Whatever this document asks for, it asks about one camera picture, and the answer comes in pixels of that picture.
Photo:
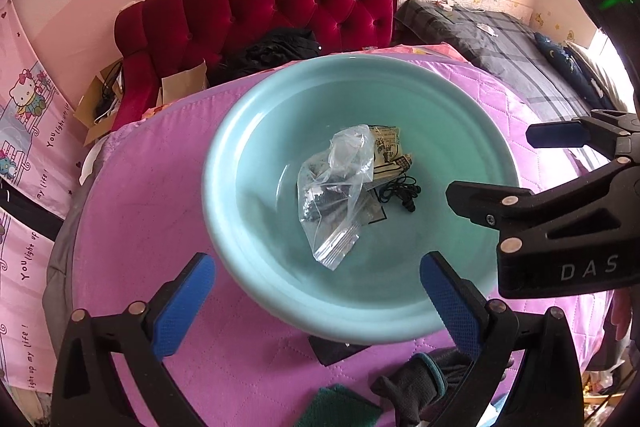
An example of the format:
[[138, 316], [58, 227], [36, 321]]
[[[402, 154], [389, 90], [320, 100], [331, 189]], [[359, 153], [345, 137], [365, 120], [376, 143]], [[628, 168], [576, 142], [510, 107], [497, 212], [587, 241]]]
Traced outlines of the black earphones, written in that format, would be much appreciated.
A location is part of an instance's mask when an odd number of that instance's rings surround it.
[[387, 204], [392, 198], [398, 198], [401, 206], [409, 212], [416, 211], [414, 202], [421, 194], [422, 187], [413, 176], [402, 174], [376, 189], [376, 197], [381, 204]]

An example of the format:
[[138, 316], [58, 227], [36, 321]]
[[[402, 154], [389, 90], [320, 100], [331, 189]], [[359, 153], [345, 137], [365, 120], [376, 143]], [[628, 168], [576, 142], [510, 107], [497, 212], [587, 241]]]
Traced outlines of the beige printed pouch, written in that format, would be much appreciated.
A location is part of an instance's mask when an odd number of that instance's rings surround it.
[[412, 166], [412, 155], [402, 150], [400, 129], [390, 126], [370, 126], [374, 138], [372, 187], [393, 181]]

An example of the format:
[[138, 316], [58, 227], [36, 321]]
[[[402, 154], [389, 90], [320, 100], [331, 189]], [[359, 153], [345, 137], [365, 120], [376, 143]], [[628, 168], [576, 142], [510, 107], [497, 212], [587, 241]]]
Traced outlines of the clear zip plastic bag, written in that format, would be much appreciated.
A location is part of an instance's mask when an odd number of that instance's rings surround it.
[[297, 175], [298, 221], [314, 261], [334, 271], [360, 237], [368, 217], [374, 138], [366, 124], [335, 133]]

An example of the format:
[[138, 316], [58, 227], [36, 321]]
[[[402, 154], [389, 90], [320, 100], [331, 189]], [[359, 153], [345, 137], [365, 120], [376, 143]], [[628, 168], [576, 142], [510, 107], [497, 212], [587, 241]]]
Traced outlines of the navy star pillow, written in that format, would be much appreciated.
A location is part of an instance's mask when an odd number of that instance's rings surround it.
[[579, 98], [591, 109], [608, 109], [604, 92], [582, 71], [574, 57], [559, 43], [539, 32], [534, 33], [534, 39], [540, 53], [576, 91]]

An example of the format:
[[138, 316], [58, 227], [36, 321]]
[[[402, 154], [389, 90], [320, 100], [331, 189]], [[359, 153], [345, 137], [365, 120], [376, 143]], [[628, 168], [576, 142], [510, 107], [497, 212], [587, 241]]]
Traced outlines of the teal plastic basin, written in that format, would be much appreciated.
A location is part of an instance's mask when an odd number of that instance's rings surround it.
[[[376, 198], [352, 167], [311, 184], [334, 135], [363, 124], [398, 129], [415, 210], [393, 201], [369, 218]], [[397, 58], [332, 55], [274, 72], [232, 106], [204, 161], [204, 220], [232, 279], [278, 319], [346, 343], [401, 343], [442, 325], [420, 282], [425, 254], [482, 293], [497, 282], [498, 235], [449, 208], [454, 181], [518, 184], [480, 104]]]

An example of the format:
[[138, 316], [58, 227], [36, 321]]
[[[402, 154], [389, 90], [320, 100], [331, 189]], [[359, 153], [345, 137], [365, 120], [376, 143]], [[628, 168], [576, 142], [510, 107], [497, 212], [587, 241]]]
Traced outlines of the dark plaid bed blanket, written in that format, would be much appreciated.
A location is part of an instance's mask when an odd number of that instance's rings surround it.
[[[399, 5], [395, 20], [406, 39], [452, 46], [473, 66], [500, 80], [542, 121], [572, 120], [593, 111], [540, 53], [536, 31], [510, 14], [460, 5], [447, 10], [435, 2], [407, 0]], [[613, 110], [604, 88], [585, 74]]]

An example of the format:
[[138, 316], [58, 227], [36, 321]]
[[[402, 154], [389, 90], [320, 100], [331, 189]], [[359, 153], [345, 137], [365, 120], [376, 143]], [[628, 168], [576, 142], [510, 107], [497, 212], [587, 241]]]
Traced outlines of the black knit gloves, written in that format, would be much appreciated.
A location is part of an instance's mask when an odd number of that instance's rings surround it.
[[454, 396], [475, 360], [455, 347], [418, 352], [370, 390], [394, 409], [397, 426], [443, 426]]

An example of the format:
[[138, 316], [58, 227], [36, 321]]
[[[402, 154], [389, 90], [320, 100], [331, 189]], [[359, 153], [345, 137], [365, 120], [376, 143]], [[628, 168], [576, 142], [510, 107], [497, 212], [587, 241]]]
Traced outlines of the green scouring pad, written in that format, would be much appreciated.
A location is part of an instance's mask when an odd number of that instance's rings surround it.
[[314, 395], [295, 427], [372, 427], [383, 411], [342, 385], [322, 387]]

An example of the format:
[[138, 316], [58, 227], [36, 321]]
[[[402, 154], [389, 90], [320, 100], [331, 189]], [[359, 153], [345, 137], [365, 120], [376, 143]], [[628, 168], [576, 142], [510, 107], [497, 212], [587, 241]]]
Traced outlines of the black rolled bag bundle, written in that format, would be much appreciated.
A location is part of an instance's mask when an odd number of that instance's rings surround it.
[[355, 345], [355, 343], [337, 343], [317, 336], [309, 336], [308, 343], [312, 352], [314, 352], [314, 356], [324, 367], [334, 365], [369, 349], [369, 346]]

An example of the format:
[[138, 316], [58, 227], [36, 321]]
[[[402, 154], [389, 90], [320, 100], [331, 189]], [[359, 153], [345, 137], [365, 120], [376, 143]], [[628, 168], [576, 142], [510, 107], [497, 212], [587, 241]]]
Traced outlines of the red velvet tufted sofa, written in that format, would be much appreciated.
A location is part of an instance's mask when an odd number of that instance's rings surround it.
[[395, 0], [143, 0], [122, 10], [114, 39], [124, 94], [113, 127], [155, 106], [163, 78], [247, 49], [277, 28], [308, 29], [322, 54], [386, 48]]

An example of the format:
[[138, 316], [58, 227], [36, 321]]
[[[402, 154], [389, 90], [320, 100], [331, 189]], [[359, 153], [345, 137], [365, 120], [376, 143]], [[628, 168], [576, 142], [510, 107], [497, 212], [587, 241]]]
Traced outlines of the pink cartoon curtain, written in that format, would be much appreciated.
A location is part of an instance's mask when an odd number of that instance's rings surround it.
[[47, 217], [64, 219], [85, 156], [80, 124], [18, 19], [1, 0], [1, 195], [24, 197], [27, 216], [1, 213], [1, 379], [49, 392], [55, 354], [42, 305], [55, 236]]

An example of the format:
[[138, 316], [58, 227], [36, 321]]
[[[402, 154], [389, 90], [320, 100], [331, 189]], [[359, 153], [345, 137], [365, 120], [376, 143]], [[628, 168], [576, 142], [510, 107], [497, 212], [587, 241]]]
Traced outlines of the black garment on sofa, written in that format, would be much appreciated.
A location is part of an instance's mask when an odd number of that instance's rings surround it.
[[209, 88], [275, 69], [289, 62], [321, 55], [321, 46], [309, 29], [276, 28], [245, 50], [224, 57], [206, 72]]

